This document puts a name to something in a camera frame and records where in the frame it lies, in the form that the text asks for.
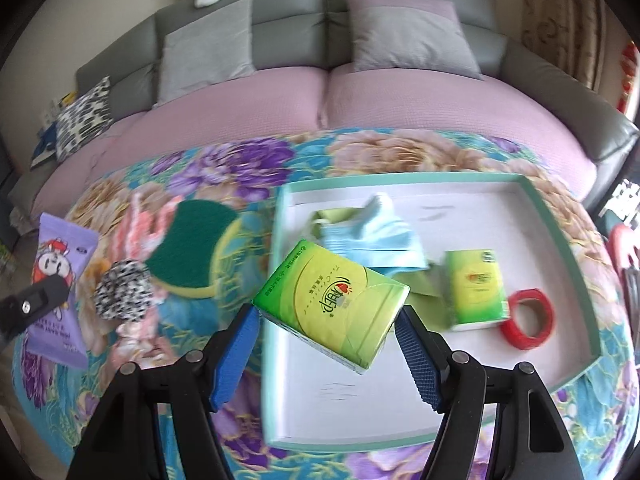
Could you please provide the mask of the grey pink cushion right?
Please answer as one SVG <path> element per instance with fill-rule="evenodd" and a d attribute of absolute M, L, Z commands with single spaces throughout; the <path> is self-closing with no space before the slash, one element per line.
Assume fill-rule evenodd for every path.
<path fill-rule="evenodd" d="M 473 79 L 480 66 L 449 0 L 346 0 L 352 67 L 432 70 Z"/>

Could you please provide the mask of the green yellow scrub sponge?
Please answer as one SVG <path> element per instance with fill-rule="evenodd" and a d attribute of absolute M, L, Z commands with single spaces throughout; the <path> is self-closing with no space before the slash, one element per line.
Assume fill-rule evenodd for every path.
<path fill-rule="evenodd" d="M 239 221 L 235 210 L 210 200 L 178 203 L 163 241 L 145 261 L 152 278 L 177 296 L 213 297 L 220 248 Z"/>

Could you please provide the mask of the beige patterned curtain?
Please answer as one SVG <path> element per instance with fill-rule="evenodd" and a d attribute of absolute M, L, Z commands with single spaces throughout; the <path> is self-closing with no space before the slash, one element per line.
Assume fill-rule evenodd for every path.
<path fill-rule="evenodd" d="M 523 0 L 522 44 L 594 92 L 609 31 L 604 0 Z"/>

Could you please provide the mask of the blue face mask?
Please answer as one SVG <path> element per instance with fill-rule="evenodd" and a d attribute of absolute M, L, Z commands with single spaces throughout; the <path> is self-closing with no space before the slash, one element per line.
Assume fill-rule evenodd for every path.
<path fill-rule="evenodd" d="M 335 255 L 383 275 L 428 268 L 418 233 L 396 214 L 393 200 L 385 193 L 373 194 L 360 208 L 314 212 L 308 233 Z"/>

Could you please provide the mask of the purple cartoon wipes pack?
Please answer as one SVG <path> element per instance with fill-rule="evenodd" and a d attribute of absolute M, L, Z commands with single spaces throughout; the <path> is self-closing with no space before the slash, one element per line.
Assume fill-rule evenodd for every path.
<path fill-rule="evenodd" d="M 99 234 L 73 222 L 42 214 L 32 284 L 38 296 L 30 300 L 32 322 L 26 349 L 52 362 L 83 370 L 88 365 L 78 314 L 76 285 L 98 247 Z"/>

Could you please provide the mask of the grey sofa with pink cover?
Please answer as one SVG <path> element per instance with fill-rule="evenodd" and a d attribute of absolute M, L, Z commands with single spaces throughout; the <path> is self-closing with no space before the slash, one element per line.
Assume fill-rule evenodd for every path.
<path fill-rule="evenodd" d="M 12 190 L 26 216 L 66 214 L 99 177 L 216 141 L 337 128 L 472 132 L 524 144 L 587 208 L 600 202 L 638 128 L 597 93 L 503 35 L 497 0 L 448 0 L 457 8 L 480 78 L 432 70 L 352 67 L 345 0 L 253 0 L 248 77 L 158 105 L 168 34 L 201 11 L 191 0 L 47 3 L 1 70 L 1 131 L 26 168 L 47 102 L 101 79 L 111 83 L 113 125 L 66 162 L 26 168 Z"/>

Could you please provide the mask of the green tissue pack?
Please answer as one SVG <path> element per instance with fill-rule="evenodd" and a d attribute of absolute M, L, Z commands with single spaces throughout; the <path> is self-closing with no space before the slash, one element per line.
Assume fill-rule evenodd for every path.
<path fill-rule="evenodd" d="M 452 330 L 480 330 L 510 316 L 496 253 L 491 249 L 446 252 L 447 302 Z"/>
<path fill-rule="evenodd" d="M 253 304 L 270 322 L 361 374 L 409 292 L 407 285 L 300 240 Z"/>

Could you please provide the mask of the black white patterned pillow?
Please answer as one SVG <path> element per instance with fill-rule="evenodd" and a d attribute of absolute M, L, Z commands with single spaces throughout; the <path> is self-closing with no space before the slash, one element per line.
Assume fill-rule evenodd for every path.
<path fill-rule="evenodd" d="M 110 77 L 65 107 L 56 120 L 56 161 L 60 164 L 111 127 Z"/>

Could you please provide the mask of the leopard print scrunchie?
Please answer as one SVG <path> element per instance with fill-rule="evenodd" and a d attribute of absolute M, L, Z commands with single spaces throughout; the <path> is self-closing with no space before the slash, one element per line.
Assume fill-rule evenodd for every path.
<path fill-rule="evenodd" d="M 106 320 L 138 322 L 152 306 L 152 299 L 150 271 L 143 262 L 132 259 L 116 261 L 93 294 L 96 314 Z"/>

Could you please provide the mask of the blue white pillow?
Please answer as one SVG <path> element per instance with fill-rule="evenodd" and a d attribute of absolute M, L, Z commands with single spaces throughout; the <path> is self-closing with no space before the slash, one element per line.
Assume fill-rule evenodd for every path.
<path fill-rule="evenodd" d="M 37 167 L 56 159 L 56 138 L 58 137 L 58 122 L 51 122 L 46 128 L 42 128 L 38 132 L 38 142 L 32 152 L 30 160 L 30 169 Z"/>

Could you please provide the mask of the red tape roll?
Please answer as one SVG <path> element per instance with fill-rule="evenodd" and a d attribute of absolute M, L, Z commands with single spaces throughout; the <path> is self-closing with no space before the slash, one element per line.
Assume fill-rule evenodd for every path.
<path fill-rule="evenodd" d="M 502 336 L 518 350 L 540 347 L 554 330 L 554 310 L 550 300 L 539 289 L 514 292 L 508 298 L 509 318 L 499 328 Z"/>

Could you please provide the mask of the teal rimmed white tray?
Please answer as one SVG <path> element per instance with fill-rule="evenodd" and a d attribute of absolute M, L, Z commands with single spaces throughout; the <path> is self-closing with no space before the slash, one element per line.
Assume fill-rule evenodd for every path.
<path fill-rule="evenodd" d="M 450 348 L 496 367 L 532 363 L 550 391 L 600 361 L 594 307 L 570 244 L 532 181 L 519 174 L 371 174 L 287 184 L 274 213 L 272 262 L 281 262 L 307 236 L 316 211 L 359 207 L 379 192 L 390 196 L 434 263 L 428 274 L 433 295 L 416 300 L 416 310 L 426 327 L 444 334 Z M 514 348 L 495 327 L 448 328 L 446 253 L 483 248 L 496 253 L 507 292 L 536 288 L 550 300 L 554 329 L 539 347 Z M 400 448 L 430 442 L 439 424 L 438 414 L 421 400 L 395 338 L 385 341 L 368 370 L 356 373 L 282 328 L 265 324 L 262 432 L 274 448 Z"/>

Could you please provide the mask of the pink white wavy cloth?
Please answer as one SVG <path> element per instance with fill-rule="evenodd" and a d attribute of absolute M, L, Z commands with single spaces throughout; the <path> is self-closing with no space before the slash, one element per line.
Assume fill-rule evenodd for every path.
<path fill-rule="evenodd" d="M 181 198 L 172 198 L 157 212 L 145 210 L 142 194 L 134 192 L 130 205 L 115 230 L 108 255 L 113 261 L 145 260 L 160 246 L 168 226 L 174 218 Z M 145 368 L 172 364 L 177 359 L 168 340 L 160 336 L 160 314 L 158 307 L 166 300 L 168 292 L 152 284 L 151 305 L 140 321 L 125 321 L 117 328 L 117 340 L 108 356 L 113 370 L 126 362 L 135 362 Z"/>

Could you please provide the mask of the grey cushion left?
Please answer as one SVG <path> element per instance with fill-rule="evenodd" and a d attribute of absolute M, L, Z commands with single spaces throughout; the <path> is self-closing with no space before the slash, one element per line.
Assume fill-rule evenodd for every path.
<path fill-rule="evenodd" d="M 252 45 L 253 1 L 230 3 L 165 37 L 156 107 L 196 90 L 256 72 Z"/>

